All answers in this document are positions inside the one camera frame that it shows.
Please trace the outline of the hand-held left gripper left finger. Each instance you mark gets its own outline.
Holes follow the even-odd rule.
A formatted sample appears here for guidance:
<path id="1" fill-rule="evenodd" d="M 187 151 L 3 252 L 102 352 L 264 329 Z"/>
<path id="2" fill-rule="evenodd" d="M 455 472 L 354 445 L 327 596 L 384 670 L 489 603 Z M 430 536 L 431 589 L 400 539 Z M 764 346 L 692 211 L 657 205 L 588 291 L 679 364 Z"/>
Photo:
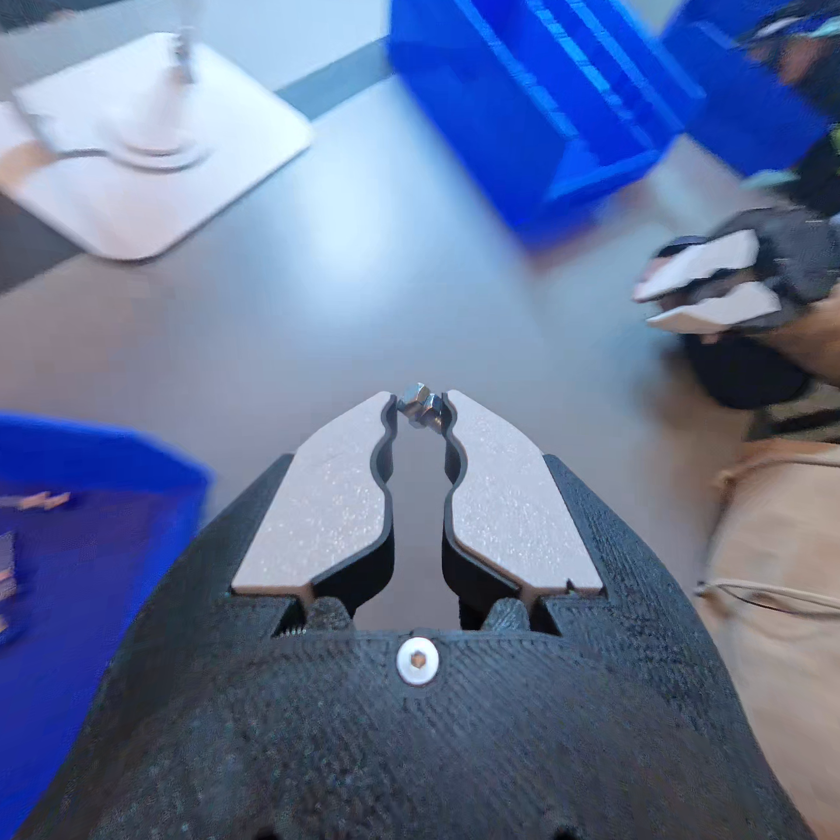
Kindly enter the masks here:
<path id="1" fill-rule="evenodd" d="M 395 564 L 396 397 L 378 392 L 314 432 L 291 459 L 233 578 L 233 593 L 323 597 L 354 615 Z"/>

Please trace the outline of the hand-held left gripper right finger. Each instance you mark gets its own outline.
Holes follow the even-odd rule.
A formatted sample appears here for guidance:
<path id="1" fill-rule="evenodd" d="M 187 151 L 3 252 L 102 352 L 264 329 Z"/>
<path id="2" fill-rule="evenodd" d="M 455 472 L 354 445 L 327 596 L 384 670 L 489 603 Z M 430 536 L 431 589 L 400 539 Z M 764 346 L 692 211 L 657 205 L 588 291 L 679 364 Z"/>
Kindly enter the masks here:
<path id="1" fill-rule="evenodd" d="M 539 446 L 461 391 L 444 394 L 442 571 L 471 617 L 501 599 L 599 597 L 606 586 Z"/>

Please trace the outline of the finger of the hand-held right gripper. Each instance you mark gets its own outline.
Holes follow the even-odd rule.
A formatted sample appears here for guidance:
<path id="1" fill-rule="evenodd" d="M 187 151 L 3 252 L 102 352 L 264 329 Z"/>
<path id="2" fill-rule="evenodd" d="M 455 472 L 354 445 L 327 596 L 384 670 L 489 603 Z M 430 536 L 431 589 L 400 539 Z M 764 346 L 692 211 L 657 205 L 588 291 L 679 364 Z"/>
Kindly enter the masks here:
<path id="1" fill-rule="evenodd" d="M 760 252 L 753 230 L 739 230 L 702 244 L 690 245 L 676 255 L 653 260 L 647 274 L 633 291 L 635 302 L 650 302 L 683 289 L 696 280 L 706 280 L 720 271 L 751 268 Z"/>
<path id="2" fill-rule="evenodd" d="M 782 310 L 779 296 L 761 282 L 742 283 L 723 297 L 673 308 L 647 319 L 653 329 L 668 333 L 712 335 Z"/>

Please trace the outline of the blue plastic bin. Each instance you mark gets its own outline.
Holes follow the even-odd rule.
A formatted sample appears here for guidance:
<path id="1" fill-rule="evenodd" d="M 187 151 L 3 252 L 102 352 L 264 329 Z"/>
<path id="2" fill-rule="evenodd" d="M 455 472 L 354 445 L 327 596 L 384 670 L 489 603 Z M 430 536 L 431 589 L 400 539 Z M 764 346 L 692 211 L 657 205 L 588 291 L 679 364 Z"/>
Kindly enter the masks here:
<path id="1" fill-rule="evenodd" d="M 750 176 L 796 163 L 832 121 L 750 58 L 740 38 L 782 1 L 691 1 L 674 12 L 663 45 L 705 91 L 686 132 L 735 172 Z"/>
<path id="2" fill-rule="evenodd" d="M 394 1 L 387 51 L 499 215 L 540 247 L 643 179 L 705 92 L 613 1 Z"/>
<path id="3" fill-rule="evenodd" d="M 21 634 L 1 646 L 1 833 L 11 838 L 76 740 L 122 636 L 197 531 L 207 469 L 132 430 L 2 414 L 1 490 L 68 491 L 2 512 L 17 538 Z"/>

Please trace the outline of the pile of bolts nuts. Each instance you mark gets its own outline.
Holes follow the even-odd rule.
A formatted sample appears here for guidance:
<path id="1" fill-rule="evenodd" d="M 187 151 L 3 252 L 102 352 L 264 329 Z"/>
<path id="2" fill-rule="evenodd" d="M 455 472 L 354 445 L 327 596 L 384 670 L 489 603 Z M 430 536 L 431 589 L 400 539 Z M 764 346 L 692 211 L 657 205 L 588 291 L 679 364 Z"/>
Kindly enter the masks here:
<path id="1" fill-rule="evenodd" d="M 49 490 L 28 495 L 5 495 L 1 498 L 2 512 L 7 514 L 48 512 L 64 508 L 71 500 L 68 491 Z M 2 526 L 1 533 L 1 645 L 8 645 L 18 637 L 24 624 L 21 606 L 23 585 L 17 561 L 17 538 L 11 528 Z"/>

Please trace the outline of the white tablet stand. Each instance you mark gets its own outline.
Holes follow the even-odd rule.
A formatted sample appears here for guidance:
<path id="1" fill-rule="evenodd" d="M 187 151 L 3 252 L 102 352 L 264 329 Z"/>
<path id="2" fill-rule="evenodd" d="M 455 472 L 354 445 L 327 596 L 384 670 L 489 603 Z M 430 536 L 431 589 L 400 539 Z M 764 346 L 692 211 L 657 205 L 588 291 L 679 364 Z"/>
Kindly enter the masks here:
<path id="1" fill-rule="evenodd" d="M 160 256 L 310 148 L 309 119 L 163 31 L 10 90 L 2 195 L 93 256 Z"/>

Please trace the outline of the person's right forearm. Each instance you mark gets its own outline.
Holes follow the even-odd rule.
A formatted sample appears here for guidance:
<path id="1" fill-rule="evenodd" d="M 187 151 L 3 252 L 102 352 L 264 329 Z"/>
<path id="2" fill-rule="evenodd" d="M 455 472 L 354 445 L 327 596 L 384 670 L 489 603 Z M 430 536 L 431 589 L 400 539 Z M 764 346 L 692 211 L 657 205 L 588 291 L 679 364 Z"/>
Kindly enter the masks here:
<path id="1" fill-rule="evenodd" d="M 757 336 L 814 378 L 839 388 L 839 292 L 812 304 L 795 320 Z"/>

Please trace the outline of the person's beige hoodie torso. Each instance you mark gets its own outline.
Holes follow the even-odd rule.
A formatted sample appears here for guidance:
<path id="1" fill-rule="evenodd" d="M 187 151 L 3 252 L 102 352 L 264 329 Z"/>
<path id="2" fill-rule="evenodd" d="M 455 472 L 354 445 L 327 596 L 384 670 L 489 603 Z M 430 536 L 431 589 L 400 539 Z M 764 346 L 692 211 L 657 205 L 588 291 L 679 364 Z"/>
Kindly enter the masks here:
<path id="1" fill-rule="evenodd" d="M 769 438 L 720 479 L 696 609 L 771 769 L 839 838 L 839 448 Z"/>

